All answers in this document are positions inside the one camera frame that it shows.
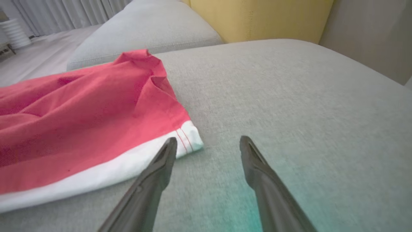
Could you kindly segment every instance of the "gray sofa seat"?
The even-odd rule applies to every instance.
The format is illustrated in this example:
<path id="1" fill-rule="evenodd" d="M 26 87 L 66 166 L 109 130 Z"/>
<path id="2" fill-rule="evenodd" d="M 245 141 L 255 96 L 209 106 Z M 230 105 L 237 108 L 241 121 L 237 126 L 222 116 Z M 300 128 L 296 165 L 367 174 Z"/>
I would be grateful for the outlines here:
<path id="1" fill-rule="evenodd" d="M 319 232 L 410 231 L 410 90 L 297 40 L 156 56 L 205 145 L 175 162 L 154 231 L 261 231 L 241 135 L 254 140 Z M 0 215 L 0 230 L 96 231 L 131 183 Z"/>
<path id="2" fill-rule="evenodd" d="M 112 62 L 130 50 L 156 54 L 218 44 L 218 33 L 185 3 L 134 0 L 74 51 L 67 70 Z"/>

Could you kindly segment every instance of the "red stitching line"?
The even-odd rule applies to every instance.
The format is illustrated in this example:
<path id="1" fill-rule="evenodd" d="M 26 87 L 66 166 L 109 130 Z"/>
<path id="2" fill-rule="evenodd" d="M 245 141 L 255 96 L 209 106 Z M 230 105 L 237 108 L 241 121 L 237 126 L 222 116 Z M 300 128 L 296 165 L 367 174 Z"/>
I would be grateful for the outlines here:
<path id="1" fill-rule="evenodd" d="M 178 134 L 179 139 L 182 141 L 183 147 L 185 148 L 186 154 L 187 154 L 187 149 L 186 149 L 185 143 L 183 142 L 182 138 L 180 137 L 179 132 L 178 132 L 177 130 L 175 130 L 175 131 L 176 131 L 176 133 Z"/>
<path id="2" fill-rule="evenodd" d="M 194 152 L 193 147 L 192 147 L 192 144 L 190 143 L 189 137 L 186 135 L 185 131 L 182 130 L 182 128 L 180 128 L 180 130 L 183 131 L 183 134 L 186 136 L 187 141 L 189 142 L 189 145 L 190 145 L 190 147 L 191 147 L 191 149 L 192 149 L 192 152 Z"/>

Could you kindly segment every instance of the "gray curtain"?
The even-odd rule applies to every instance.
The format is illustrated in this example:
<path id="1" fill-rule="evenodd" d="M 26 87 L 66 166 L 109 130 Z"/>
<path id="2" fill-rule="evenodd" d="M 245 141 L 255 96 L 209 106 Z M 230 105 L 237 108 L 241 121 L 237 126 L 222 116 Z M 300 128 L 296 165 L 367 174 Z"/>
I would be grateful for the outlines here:
<path id="1" fill-rule="evenodd" d="M 103 24 L 132 0 L 12 0 L 35 36 Z"/>

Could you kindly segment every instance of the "red cloth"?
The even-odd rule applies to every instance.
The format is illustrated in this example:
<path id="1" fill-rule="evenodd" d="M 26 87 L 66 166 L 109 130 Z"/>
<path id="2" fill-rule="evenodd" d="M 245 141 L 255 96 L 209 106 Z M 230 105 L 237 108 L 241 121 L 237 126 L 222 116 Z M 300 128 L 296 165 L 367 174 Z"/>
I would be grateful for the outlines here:
<path id="1" fill-rule="evenodd" d="M 147 50 L 0 88 L 0 194 L 54 183 L 188 120 Z"/>

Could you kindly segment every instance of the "white fabric border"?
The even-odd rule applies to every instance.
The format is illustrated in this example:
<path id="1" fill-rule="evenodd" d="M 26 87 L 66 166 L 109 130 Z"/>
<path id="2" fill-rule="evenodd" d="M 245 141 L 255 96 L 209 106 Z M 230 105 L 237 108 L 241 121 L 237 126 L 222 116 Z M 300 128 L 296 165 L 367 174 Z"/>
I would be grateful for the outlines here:
<path id="1" fill-rule="evenodd" d="M 176 137 L 178 141 L 177 158 L 203 147 L 197 128 L 192 121 L 187 121 L 178 130 L 143 143 L 111 161 L 53 184 L 0 195 L 0 213 L 94 191 L 138 176 L 170 137 Z"/>

